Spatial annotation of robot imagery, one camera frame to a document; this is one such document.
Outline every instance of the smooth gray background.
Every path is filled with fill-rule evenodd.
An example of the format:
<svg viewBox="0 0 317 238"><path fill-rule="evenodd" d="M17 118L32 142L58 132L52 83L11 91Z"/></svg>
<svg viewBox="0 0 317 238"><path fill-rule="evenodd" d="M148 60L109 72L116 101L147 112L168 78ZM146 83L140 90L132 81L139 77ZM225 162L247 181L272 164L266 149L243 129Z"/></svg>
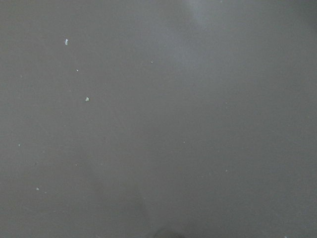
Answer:
<svg viewBox="0 0 317 238"><path fill-rule="evenodd" d="M0 237L316 237L316 9L0 1Z"/></svg>

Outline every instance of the gray floor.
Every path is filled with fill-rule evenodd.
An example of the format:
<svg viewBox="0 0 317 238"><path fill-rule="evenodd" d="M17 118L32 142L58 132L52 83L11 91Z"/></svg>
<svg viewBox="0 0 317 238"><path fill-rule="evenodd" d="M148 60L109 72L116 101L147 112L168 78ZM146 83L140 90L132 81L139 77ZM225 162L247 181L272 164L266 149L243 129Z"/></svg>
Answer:
<svg viewBox="0 0 317 238"><path fill-rule="evenodd" d="M317 237L303 2L0 1L0 237Z"/></svg>

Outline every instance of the gray surface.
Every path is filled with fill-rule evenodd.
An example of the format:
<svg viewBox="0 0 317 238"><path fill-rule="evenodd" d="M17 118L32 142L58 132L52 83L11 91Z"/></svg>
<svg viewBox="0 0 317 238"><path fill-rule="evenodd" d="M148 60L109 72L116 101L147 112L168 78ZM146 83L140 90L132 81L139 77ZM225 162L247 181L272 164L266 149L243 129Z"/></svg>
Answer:
<svg viewBox="0 0 317 238"><path fill-rule="evenodd" d="M0 1L0 237L316 237L303 2Z"/></svg>

